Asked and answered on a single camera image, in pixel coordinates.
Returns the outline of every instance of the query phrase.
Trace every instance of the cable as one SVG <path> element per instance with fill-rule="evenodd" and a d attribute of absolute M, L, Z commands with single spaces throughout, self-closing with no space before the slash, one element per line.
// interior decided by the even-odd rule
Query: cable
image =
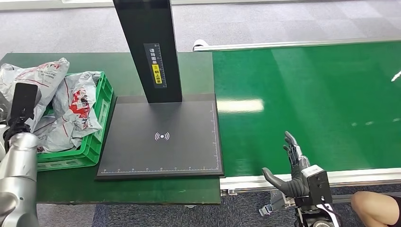
<path fill-rule="evenodd" d="M 9 140 L 10 140 L 10 138 L 13 136 L 13 130 L 14 130 L 14 128 L 15 128 L 16 125 L 17 125 L 17 121 L 14 121 L 14 122 L 12 123 L 12 125 L 9 127 L 9 129 L 7 130 L 7 133 L 6 133 L 5 137 L 4 137 L 4 149 L 5 149 L 6 153 L 7 153 L 7 152 L 9 151 L 9 149 L 10 149 Z"/>
<path fill-rule="evenodd" d="M 338 220 L 339 220 L 339 222 L 340 222 L 340 227 L 344 227 L 344 225 L 343 225 L 343 223 L 342 223 L 341 215 L 340 215 L 339 213 L 337 213 L 337 212 L 335 212 L 335 211 L 329 209 L 329 207 L 326 207 L 326 205 L 324 204 L 323 201 L 322 201 L 322 205 L 323 205 L 323 207 L 324 207 L 329 213 L 334 214 L 334 215 L 338 218 Z"/>

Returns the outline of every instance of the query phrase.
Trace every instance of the black platform base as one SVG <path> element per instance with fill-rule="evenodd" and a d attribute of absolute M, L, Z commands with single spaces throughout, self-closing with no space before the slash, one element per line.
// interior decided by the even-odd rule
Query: black platform base
<path fill-rule="evenodd" d="M 117 98 L 97 179 L 223 174 L 214 94 Z"/>

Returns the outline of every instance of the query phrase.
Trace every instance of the robotic arm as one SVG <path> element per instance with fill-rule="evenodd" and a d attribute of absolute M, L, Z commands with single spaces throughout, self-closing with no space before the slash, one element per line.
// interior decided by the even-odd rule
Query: robotic arm
<path fill-rule="evenodd" d="M 295 138 L 287 131 L 284 140 L 288 144 L 284 145 L 284 150 L 291 164 L 291 180 L 284 182 L 268 168 L 262 169 L 265 179 L 279 192 L 271 192 L 270 204 L 259 209 L 260 214 L 269 215 L 281 208 L 295 206 L 295 226 L 298 223 L 300 227 L 343 227 L 329 204 L 332 197 L 327 172 L 318 165 L 310 166 Z"/>
<path fill-rule="evenodd" d="M 11 111 L 0 105 L 0 227 L 38 227 L 36 213 L 36 151 L 38 138 L 25 121 L 33 118 L 38 87 L 17 83 Z"/>

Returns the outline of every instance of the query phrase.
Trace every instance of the silver robotic arm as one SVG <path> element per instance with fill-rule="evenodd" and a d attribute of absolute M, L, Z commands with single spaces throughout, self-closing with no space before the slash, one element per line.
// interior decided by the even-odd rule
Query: silver robotic arm
<path fill-rule="evenodd" d="M 38 139 L 18 133 L 0 163 L 0 226 L 38 227 L 36 213 L 36 148 Z"/>
<path fill-rule="evenodd" d="M 17 83 L 10 110 L 5 98 L 0 97 L 0 227 L 39 226 L 36 213 L 38 138 L 25 124 L 33 118 L 33 109 L 40 99 L 37 94 L 40 92 L 36 85 Z"/>

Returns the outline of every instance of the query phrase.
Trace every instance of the green plastic crate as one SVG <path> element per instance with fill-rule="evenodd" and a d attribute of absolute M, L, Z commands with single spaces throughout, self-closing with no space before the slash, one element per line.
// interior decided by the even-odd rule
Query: green plastic crate
<path fill-rule="evenodd" d="M 38 154 L 38 171 L 94 166 L 99 162 L 112 96 L 113 88 L 110 86 L 105 73 L 101 72 L 101 77 L 96 87 L 96 103 L 93 108 L 102 130 L 85 136 L 82 139 L 80 149 Z"/>

